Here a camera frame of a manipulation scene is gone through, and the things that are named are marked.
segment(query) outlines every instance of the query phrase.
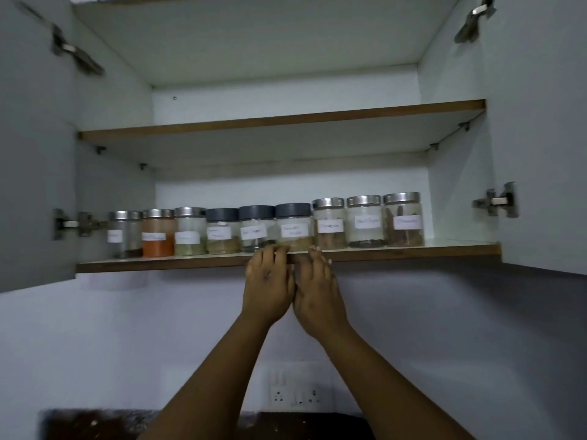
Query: open cabinet door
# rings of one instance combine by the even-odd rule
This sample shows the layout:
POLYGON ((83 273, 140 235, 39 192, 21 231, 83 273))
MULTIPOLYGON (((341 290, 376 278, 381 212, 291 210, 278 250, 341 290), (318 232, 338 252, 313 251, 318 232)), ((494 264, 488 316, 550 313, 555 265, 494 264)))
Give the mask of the open cabinet door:
POLYGON ((587 0, 495 0, 481 21, 507 263, 587 274, 587 0))
MULTIPOLYGON (((68 0, 23 0, 66 37, 68 0)), ((54 209, 75 215, 75 64, 15 0, 0 0, 0 292, 72 279, 76 240, 54 240, 54 209)))

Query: white label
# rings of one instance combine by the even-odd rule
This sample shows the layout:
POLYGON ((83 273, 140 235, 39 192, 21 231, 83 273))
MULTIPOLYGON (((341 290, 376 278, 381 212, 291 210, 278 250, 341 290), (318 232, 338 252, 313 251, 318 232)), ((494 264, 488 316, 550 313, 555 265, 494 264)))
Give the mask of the white label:
POLYGON ((318 221, 318 233, 342 233, 345 224, 342 219, 320 219, 318 221))
POLYGON ((281 237, 306 237, 310 236, 308 224, 283 224, 281 226, 281 237))
POLYGON ((422 216, 393 216, 394 230, 422 230, 422 216))
POLYGON ((200 234, 198 232, 177 232, 175 234, 175 243, 177 245, 199 244, 200 234))
POLYGON ((108 230, 108 242, 112 244, 121 244, 122 230, 108 230))
POLYGON ((381 216, 366 214, 364 216, 355 216, 355 228, 380 228, 381 216))
POLYGON ((167 235, 165 233, 143 233, 143 240, 166 240, 167 235))
POLYGON ((206 233, 208 234, 208 239, 211 240, 227 240, 231 239, 232 233, 230 231, 230 227, 208 227, 206 229, 206 233))
POLYGON ((265 227, 265 224, 241 227, 242 240, 260 239, 261 237, 267 237, 267 227, 265 227))

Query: jar with orange powder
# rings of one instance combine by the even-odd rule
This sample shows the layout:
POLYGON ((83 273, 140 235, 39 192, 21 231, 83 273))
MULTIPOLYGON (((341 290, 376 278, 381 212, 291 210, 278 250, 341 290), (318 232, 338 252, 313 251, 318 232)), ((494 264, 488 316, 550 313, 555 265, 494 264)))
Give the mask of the jar with orange powder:
POLYGON ((163 258, 175 254, 173 210, 154 208, 143 212, 143 257, 163 258))

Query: spice jar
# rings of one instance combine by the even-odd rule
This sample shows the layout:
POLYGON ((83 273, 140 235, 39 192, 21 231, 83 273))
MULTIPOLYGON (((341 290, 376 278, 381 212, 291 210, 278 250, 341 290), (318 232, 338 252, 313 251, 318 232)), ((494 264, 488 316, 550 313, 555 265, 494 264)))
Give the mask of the spice jar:
POLYGON ((241 222, 242 250, 253 253, 262 247, 277 243, 275 207, 248 205, 238 209, 241 222))
POLYGON ((175 209, 175 255, 206 254, 206 208, 179 207, 175 209))
POLYGON ((424 245, 424 222, 420 193, 393 193, 383 197, 387 245, 417 247, 424 245))
POLYGON ((313 244, 312 207, 309 203, 282 203, 275 207, 279 226, 277 243, 291 251, 307 251, 313 244))
POLYGON ((206 248, 210 255, 225 255, 241 251, 239 237, 241 224, 238 208, 210 208, 206 210, 208 241, 206 248))
POLYGON ((143 256, 143 222, 138 211, 114 211, 108 215, 108 243, 113 258, 143 256))
POLYGON ((362 195, 346 200, 346 238, 349 247, 373 249, 385 245, 381 196, 362 195))
POLYGON ((143 212, 143 257, 173 256, 175 220, 173 210, 154 208, 143 212))
POLYGON ((323 198, 312 202, 314 240, 322 250, 346 249, 345 200, 323 198))

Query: cabinet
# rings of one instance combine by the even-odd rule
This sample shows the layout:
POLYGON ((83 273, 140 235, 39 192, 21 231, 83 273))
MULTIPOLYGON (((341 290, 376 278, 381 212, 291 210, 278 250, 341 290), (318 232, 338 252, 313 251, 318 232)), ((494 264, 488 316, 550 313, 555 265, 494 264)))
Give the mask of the cabinet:
POLYGON ((587 273, 584 0, 495 0, 463 44, 480 0, 24 1, 106 74, 77 71, 0 0, 2 291, 248 259, 106 261, 102 230, 54 240, 54 209, 104 220, 397 191, 422 193, 426 247, 328 256, 502 253, 587 273), (472 208, 511 181, 518 218, 472 208))

